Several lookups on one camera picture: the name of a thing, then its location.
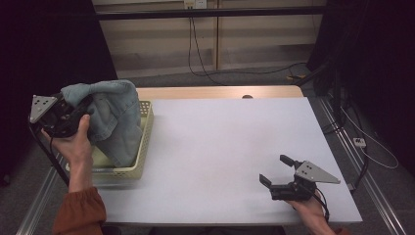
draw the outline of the hand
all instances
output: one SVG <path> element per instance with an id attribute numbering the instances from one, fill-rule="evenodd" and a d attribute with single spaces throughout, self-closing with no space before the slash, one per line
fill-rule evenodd
<path id="1" fill-rule="evenodd" d="M 77 132 L 69 138 L 54 138 L 52 145 L 64 156 L 70 167 L 69 191 L 77 192 L 92 187 L 92 148 L 87 137 L 89 115 L 79 121 Z M 42 129 L 48 141 L 50 136 Z"/>
<path id="2" fill-rule="evenodd" d="M 321 204 L 311 197 L 308 201 L 286 201 L 300 214 L 300 218 L 311 234 L 335 234 L 324 217 Z"/>

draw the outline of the blue towel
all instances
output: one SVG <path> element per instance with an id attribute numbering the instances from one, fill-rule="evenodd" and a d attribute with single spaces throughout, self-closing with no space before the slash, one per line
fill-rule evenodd
<path id="1" fill-rule="evenodd" d="M 137 157 L 143 131 L 140 128 L 140 104 L 133 83 L 128 80 L 75 84 L 62 88 L 66 102 L 76 107 L 87 95 L 93 102 L 88 139 L 116 167 L 131 166 Z"/>

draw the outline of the yellow basket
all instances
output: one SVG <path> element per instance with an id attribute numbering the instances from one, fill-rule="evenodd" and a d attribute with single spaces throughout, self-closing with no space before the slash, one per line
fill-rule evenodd
<path id="1" fill-rule="evenodd" d="M 154 114 L 152 103 L 150 101 L 140 101 L 140 113 L 140 127 L 143 130 L 143 135 L 135 164 L 130 167 L 115 167 L 107 156 L 95 147 L 92 153 L 92 158 L 94 159 L 92 175 L 94 178 L 141 178 L 153 127 Z"/>

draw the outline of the table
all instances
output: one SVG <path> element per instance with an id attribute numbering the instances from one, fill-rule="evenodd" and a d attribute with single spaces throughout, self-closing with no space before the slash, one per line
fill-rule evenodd
<path id="1" fill-rule="evenodd" d="M 99 187 L 109 223 L 299 223 L 297 213 L 284 202 L 272 201 L 258 181 L 260 173 L 278 184 L 293 181 L 294 169 L 279 162 L 280 154 L 309 160 L 337 176 L 339 185 L 318 184 L 331 221 L 361 221 L 314 113 L 297 87 L 139 88 L 138 92 L 141 100 L 153 100 L 154 127 L 142 178 Z M 247 94 L 254 99 L 239 99 Z"/>

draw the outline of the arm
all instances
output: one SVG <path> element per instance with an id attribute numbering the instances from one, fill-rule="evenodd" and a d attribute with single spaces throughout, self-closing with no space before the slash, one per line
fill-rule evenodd
<path id="1" fill-rule="evenodd" d="M 324 218 L 324 213 L 321 208 L 320 203 L 311 197 L 308 201 L 305 202 L 296 202 L 296 201 L 286 201 L 288 204 L 293 206 L 300 215 L 300 218 L 304 225 L 307 227 L 310 234 L 313 235 L 348 235 L 346 229 L 337 229 L 336 232 L 333 231 L 329 224 L 327 224 L 326 219 Z"/>
<path id="2" fill-rule="evenodd" d="M 92 187 L 92 149 L 86 135 L 89 119 L 88 115 L 82 117 L 72 137 L 52 142 L 70 166 L 69 192 L 55 218 L 54 234 L 102 234 L 101 224 L 107 216 L 97 189 Z"/>

